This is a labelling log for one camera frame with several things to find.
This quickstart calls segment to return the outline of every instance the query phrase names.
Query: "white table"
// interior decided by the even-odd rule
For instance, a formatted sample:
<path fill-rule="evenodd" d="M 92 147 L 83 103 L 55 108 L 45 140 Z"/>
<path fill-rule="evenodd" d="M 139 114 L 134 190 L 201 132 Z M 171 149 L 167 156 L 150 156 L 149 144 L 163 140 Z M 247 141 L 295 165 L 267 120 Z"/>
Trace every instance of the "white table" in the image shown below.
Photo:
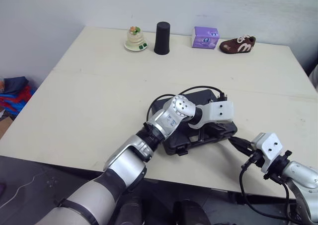
<path fill-rule="evenodd" d="M 102 171 L 107 158 L 145 121 L 150 102 L 195 85 L 223 90 L 234 102 L 238 137 L 275 132 L 290 159 L 318 167 L 317 93 L 287 46 L 256 43 L 248 54 L 227 55 L 190 47 L 171 35 L 170 53 L 124 49 L 126 31 L 86 27 L 0 141 L 0 154 Z M 168 156 L 162 147 L 146 177 L 239 191 L 247 156 L 228 141 Z M 248 193 L 284 197 L 251 166 Z"/>

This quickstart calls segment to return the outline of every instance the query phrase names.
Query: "black cable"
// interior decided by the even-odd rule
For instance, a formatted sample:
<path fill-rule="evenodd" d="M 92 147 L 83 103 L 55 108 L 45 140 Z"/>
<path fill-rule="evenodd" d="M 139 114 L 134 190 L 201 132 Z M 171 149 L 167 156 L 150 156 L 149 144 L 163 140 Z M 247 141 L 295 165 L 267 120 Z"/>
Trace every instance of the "black cable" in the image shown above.
<path fill-rule="evenodd" d="M 174 94 L 163 94 L 163 95 L 157 97 L 157 98 L 150 104 L 150 106 L 149 106 L 149 108 L 148 108 L 148 111 L 147 111 L 146 122 L 148 121 L 149 113 L 150 113 L 150 110 L 151 110 L 151 107 L 153 106 L 153 104 L 154 104 L 155 102 L 157 102 L 158 99 L 160 99 L 160 98 L 162 98 L 162 97 L 168 97 L 168 96 L 174 97 L 175 95 L 174 95 Z"/>
<path fill-rule="evenodd" d="M 218 91 L 220 94 L 223 93 L 221 90 L 219 90 L 219 89 L 216 88 L 216 87 L 211 87 L 211 86 L 195 86 L 195 87 L 190 87 L 190 88 L 186 89 L 185 91 L 182 91 L 182 92 L 179 93 L 179 94 L 184 94 L 185 92 L 190 91 L 190 90 L 193 90 L 193 89 L 196 89 L 196 88 L 209 88 L 209 89 L 213 89 L 213 90 L 215 90 L 215 91 Z"/>
<path fill-rule="evenodd" d="M 254 211 L 254 212 L 257 212 L 258 214 L 261 214 L 261 215 L 263 215 L 263 216 L 265 216 L 265 217 L 269 217 L 269 218 L 272 218 L 272 219 L 280 219 L 280 220 L 285 220 L 285 221 L 289 221 L 289 219 L 288 218 L 286 218 L 286 217 L 280 217 L 280 216 L 275 216 L 275 215 L 271 215 L 271 214 L 265 214 L 265 213 L 262 213 L 261 211 L 259 211 L 259 210 L 257 210 L 256 208 L 254 208 L 253 206 L 252 206 L 252 204 L 250 204 L 250 202 L 247 200 L 247 196 L 246 196 L 246 194 L 245 194 L 245 191 L 244 191 L 244 186 L 243 186 L 243 174 L 244 174 L 244 172 L 247 170 L 247 168 L 250 166 L 250 164 L 248 164 L 247 166 L 245 166 L 243 169 L 242 169 L 242 171 L 240 172 L 240 174 L 239 174 L 239 186 L 240 186 L 240 190 L 241 190 L 241 192 L 242 192 L 242 195 L 243 195 L 243 198 L 244 198 L 244 201 L 245 201 L 245 203 Z"/>
<path fill-rule="evenodd" d="M 285 192 L 286 192 L 286 204 L 285 204 L 285 215 L 286 217 L 288 218 L 289 221 L 291 221 L 292 223 L 294 224 L 298 224 L 298 225 L 303 225 L 303 223 L 301 221 L 297 221 L 293 218 L 291 218 L 289 216 L 289 213 L 288 213 L 288 205 L 289 205 L 289 191 L 288 191 L 288 188 L 286 186 L 286 184 L 282 184 L 284 189 L 285 189 Z"/>

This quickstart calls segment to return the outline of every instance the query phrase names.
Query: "brown shoe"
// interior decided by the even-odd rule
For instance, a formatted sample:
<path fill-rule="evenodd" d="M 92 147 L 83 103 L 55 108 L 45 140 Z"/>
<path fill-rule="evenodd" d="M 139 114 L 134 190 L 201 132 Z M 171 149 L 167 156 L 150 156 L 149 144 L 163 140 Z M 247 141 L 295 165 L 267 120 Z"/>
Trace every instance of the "brown shoe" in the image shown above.
<path fill-rule="evenodd" d="M 243 35 L 237 39 L 227 40 L 220 44 L 220 50 L 226 54 L 248 53 L 255 44 L 254 36 Z"/>

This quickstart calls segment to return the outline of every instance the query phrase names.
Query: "tissue box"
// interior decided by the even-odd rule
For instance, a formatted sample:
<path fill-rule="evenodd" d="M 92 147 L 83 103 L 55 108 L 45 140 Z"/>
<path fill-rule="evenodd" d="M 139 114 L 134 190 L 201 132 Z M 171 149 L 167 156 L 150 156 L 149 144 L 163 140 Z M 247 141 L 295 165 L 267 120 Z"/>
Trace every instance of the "tissue box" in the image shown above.
<path fill-rule="evenodd" d="M 191 42 L 193 48 L 214 49 L 219 40 L 217 28 L 195 26 Z"/>

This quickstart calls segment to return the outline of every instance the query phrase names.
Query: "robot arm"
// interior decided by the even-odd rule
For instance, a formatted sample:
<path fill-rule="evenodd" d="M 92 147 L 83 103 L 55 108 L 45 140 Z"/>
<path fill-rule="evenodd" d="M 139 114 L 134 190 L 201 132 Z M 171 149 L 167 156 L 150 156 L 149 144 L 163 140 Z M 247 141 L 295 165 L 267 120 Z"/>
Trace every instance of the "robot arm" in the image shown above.
<path fill-rule="evenodd" d="M 251 143 L 232 137 L 229 141 L 242 153 L 250 156 L 250 162 L 261 167 L 264 179 L 278 184 L 286 183 L 294 193 L 303 224 L 318 224 L 318 172 L 287 158 L 288 150 L 280 155 L 283 146 L 274 133 L 260 133 Z"/>
<path fill-rule="evenodd" d="M 228 111 L 232 114 L 220 114 L 218 109 L 216 116 L 208 116 L 213 112 L 209 107 L 201 109 L 183 95 L 174 96 L 110 157 L 98 178 L 77 189 L 37 225 L 107 224 L 120 195 L 143 179 L 147 171 L 144 162 L 152 158 L 157 146 L 176 130 L 182 120 L 196 125 L 203 123 L 202 115 L 207 115 L 206 123 L 224 121 L 224 118 L 228 121 L 233 109 Z"/>

